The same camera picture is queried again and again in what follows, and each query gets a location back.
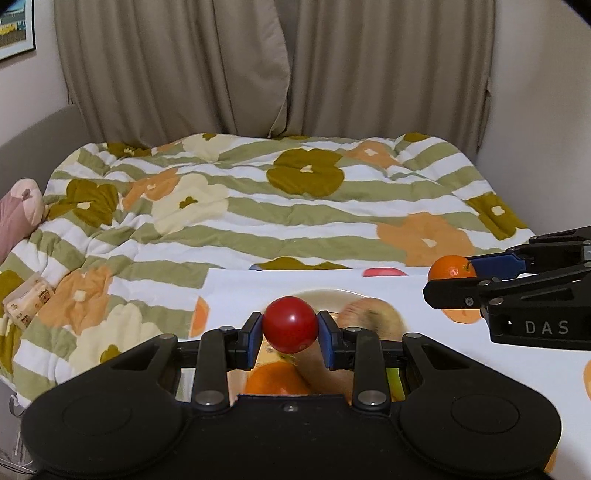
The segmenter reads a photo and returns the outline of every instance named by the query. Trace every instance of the stuffed toy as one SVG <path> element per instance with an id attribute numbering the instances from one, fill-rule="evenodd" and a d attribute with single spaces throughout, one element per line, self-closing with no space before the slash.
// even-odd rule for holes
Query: stuffed toy
<path id="1" fill-rule="evenodd" d="M 0 263 L 43 219 L 43 195 L 35 180 L 22 179 L 0 200 Z"/>

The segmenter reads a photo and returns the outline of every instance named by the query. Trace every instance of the painting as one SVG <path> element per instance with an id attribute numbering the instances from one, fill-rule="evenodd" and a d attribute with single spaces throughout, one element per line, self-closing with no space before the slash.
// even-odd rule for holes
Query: painting
<path id="1" fill-rule="evenodd" d="M 33 0 L 16 0 L 0 15 L 0 60 L 34 49 Z"/>

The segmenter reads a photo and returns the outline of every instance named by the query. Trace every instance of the blanket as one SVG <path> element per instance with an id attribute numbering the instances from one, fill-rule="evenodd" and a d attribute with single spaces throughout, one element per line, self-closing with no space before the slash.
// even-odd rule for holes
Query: blanket
<path id="1" fill-rule="evenodd" d="M 25 332 L 1 312 L 0 374 L 25 405 L 162 332 L 198 338 L 212 268 L 428 267 L 532 235 L 457 148 L 421 134 L 88 144 L 44 201 L 0 266 L 0 298 L 34 272 L 55 289 Z"/>

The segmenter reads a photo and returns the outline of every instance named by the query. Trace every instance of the floral blanket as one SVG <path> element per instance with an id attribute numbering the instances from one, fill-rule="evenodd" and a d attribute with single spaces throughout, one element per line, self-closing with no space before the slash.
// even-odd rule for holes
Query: floral blanket
<path id="1" fill-rule="evenodd" d="M 0 322 L 0 374 L 25 405 L 161 332 L 198 338 L 210 268 L 428 267 L 532 235 L 460 151 L 420 134 L 88 144 L 44 200 L 0 266 L 2 298 L 33 272 L 56 290 L 22 335 Z"/>

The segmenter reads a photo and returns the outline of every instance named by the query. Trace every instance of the wall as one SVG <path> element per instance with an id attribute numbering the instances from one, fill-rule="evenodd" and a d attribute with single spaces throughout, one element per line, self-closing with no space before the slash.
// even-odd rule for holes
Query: wall
<path id="1" fill-rule="evenodd" d="M 497 0 L 477 166 L 535 233 L 591 225 L 591 28 L 561 0 Z"/>
<path id="2" fill-rule="evenodd" d="M 37 49 L 0 62 L 0 145 L 67 106 L 53 0 L 36 0 L 34 8 Z"/>

